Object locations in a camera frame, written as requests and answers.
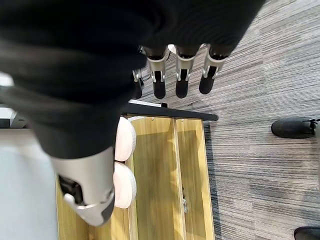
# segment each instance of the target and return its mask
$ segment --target striped carpet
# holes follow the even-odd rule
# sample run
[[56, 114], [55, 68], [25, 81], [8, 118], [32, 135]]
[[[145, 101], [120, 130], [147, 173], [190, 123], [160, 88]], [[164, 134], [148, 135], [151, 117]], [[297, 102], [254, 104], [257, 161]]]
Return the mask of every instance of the striped carpet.
[[205, 52], [198, 52], [186, 98], [175, 96], [171, 54], [166, 97], [156, 99], [147, 80], [142, 100], [219, 115], [205, 127], [216, 240], [293, 240], [295, 228], [320, 226], [316, 140], [270, 131], [281, 117], [320, 116], [320, 1], [268, 1], [211, 93], [201, 95]]

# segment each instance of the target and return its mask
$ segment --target person's foot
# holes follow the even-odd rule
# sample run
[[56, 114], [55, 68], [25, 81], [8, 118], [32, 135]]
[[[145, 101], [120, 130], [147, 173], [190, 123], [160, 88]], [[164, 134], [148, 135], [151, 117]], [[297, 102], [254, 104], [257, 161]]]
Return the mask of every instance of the person's foot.
[[302, 226], [294, 230], [295, 240], [320, 240], [320, 227]]
[[271, 131], [280, 138], [307, 139], [315, 136], [319, 120], [312, 117], [281, 118], [272, 124]]

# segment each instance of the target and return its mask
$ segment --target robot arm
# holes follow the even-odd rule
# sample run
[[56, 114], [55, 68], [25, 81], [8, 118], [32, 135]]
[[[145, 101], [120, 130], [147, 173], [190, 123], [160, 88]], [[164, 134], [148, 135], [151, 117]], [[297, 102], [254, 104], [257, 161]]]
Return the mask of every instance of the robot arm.
[[210, 44], [208, 93], [263, 0], [5, 0], [0, 3], [0, 71], [14, 86], [2, 99], [27, 120], [59, 176], [64, 199], [90, 225], [114, 208], [114, 148], [132, 70], [146, 63], [157, 98], [165, 89], [167, 44], [177, 49], [177, 96], [193, 60]]

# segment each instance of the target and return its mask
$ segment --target wooden shelf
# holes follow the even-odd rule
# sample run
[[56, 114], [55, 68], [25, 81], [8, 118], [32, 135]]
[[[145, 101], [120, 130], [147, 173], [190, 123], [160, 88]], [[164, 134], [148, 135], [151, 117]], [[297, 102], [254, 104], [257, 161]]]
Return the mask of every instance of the wooden shelf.
[[136, 179], [135, 201], [92, 227], [57, 188], [59, 240], [214, 240], [202, 121], [143, 117], [131, 123], [136, 148], [126, 165]]

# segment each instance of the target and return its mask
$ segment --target black sleeve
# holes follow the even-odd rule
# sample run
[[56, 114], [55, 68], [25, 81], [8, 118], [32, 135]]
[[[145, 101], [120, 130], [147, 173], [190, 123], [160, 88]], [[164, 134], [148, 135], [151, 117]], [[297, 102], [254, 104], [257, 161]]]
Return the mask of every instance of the black sleeve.
[[70, 159], [115, 144], [121, 107], [134, 92], [138, 46], [209, 43], [230, 53], [263, 0], [4, 0], [2, 99], [49, 155]]

